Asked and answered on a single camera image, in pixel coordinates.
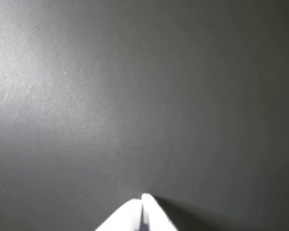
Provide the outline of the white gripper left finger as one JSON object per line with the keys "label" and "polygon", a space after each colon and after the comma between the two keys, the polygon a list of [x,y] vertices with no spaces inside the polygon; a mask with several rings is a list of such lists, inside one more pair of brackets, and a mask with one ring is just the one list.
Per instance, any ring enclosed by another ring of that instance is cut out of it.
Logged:
{"label": "white gripper left finger", "polygon": [[131,199],[113,212],[96,231],[138,231],[141,226],[143,203]]}

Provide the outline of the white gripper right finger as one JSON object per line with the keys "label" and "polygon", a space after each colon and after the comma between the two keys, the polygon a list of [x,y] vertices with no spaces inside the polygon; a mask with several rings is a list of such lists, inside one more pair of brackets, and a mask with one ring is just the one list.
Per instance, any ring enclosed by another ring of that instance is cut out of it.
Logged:
{"label": "white gripper right finger", "polygon": [[144,212],[143,222],[148,225],[150,231],[178,231],[166,212],[151,194],[143,193],[141,200]]}

